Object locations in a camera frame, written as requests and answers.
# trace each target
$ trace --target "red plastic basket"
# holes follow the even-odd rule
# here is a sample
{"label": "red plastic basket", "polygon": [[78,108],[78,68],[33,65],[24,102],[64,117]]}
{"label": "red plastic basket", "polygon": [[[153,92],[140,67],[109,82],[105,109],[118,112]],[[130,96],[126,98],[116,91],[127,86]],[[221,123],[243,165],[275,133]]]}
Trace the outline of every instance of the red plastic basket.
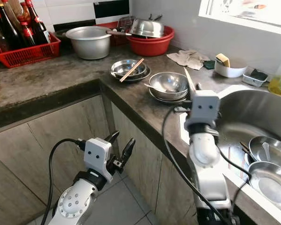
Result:
{"label": "red plastic basket", "polygon": [[0,61],[8,68],[59,56],[60,40],[50,33],[51,43],[0,53]]}

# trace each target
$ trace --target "sponge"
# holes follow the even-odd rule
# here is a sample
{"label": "sponge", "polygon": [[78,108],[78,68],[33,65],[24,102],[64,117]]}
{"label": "sponge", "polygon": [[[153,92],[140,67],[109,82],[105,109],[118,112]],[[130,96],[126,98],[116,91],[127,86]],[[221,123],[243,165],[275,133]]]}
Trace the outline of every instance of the sponge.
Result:
{"label": "sponge", "polygon": [[221,63],[222,65],[226,66],[226,67],[230,67],[230,60],[227,56],[225,56],[223,53],[217,54],[217,56],[215,57],[216,60]]}

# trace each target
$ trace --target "dish towel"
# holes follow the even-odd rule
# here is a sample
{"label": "dish towel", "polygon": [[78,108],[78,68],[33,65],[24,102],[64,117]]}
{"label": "dish towel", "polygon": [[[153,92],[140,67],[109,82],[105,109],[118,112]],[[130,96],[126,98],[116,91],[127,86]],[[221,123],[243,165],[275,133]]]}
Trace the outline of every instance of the dish towel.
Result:
{"label": "dish towel", "polygon": [[207,56],[193,49],[180,50],[178,53],[167,54],[167,57],[181,66],[188,66],[189,68],[196,70],[202,68],[204,61],[210,60]]}

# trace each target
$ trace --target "window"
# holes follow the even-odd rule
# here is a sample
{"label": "window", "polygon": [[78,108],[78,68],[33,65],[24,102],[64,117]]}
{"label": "window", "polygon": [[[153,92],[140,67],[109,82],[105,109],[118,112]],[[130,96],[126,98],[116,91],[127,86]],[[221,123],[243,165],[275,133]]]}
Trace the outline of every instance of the window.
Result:
{"label": "window", "polygon": [[211,18],[242,18],[281,27],[281,0],[202,0],[202,12]]}

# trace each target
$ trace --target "yellow liquid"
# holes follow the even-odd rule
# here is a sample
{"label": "yellow liquid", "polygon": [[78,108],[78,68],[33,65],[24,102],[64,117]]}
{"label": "yellow liquid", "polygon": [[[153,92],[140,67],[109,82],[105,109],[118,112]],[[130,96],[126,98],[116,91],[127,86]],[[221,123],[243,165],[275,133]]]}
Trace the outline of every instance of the yellow liquid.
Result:
{"label": "yellow liquid", "polygon": [[277,95],[281,95],[281,90],[279,89],[279,78],[273,78],[271,80],[271,82],[268,85],[268,90],[271,93],[277,94]]}

